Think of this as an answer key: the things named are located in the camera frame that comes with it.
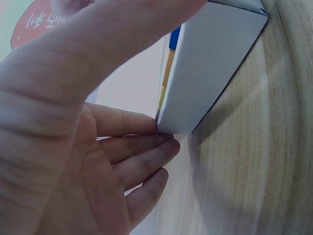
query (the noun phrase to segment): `wooden table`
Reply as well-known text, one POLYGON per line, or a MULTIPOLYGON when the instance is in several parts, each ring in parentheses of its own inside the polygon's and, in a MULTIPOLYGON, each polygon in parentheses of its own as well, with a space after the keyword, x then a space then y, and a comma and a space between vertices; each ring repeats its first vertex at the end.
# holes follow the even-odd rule
POLYGON ((313 235, 313 1, 270 21, 167 169, 155 235, 313 235))

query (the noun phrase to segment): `blue object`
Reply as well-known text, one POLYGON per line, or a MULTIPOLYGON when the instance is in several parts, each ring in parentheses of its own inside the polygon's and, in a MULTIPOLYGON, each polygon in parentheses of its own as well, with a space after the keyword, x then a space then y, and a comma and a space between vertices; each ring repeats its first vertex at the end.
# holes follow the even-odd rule
POLYGON ((176 50, 179 32, 180 32, 180 27, 171 33, 170 46, 169 46, 171 50, 176 50))

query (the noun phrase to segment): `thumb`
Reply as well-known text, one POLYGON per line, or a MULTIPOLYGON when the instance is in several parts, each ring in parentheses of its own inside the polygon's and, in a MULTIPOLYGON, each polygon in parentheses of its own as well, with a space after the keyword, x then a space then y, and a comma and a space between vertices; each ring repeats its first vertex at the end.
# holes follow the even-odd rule
POLYGON ((195 14, 206 0, 98 0, 14 50, 0 85, 54 103, 83 101, 121 64, 195 14))

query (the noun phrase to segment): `finger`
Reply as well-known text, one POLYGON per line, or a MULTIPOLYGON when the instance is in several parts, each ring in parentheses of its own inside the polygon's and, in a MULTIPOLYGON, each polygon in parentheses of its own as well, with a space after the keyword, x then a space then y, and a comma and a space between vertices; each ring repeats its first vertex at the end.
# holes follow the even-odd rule
POLYGON ((113 168, 118 172, 125 191, 144 182, 158 169, 169 163, 179 152, 179 142, 170 139, 155 149, 129 158, 113 168))
POLYGON ((55 13, 69 17, 87 7, 92 0, 52 0, 51 6, 55 13))
POLYGON ((101 148, 108 153, 112 165, 145 153, 173 138, 171 135, 125 136, 100 140, 101 148))
POLYGON ((207 0, 99 0, 2 61, 6 89, 62 104, 84 100, 121 64, 207 0))
POLYGON ((96 104, 88 103, 87 105, 96 121, 98 137, 157 133, 156 121, 144 114, 127 112, 96 104))
POLYGON ((166 169, 161 168, 145 181, 140 188, 135 189, 126 197, 132 229, 147 217, 157 205, 167 180, 168 172, 166 169))

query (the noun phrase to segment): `knuckle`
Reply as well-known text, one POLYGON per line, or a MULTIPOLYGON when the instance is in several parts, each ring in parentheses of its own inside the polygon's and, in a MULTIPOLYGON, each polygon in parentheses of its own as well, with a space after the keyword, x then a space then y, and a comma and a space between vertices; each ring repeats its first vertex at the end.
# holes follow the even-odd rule
POLYGON ((141 170, 144 170, 146 175, 151 175, 155 171, 154 165, 149 158, 139 158, 139 166, 141 170))

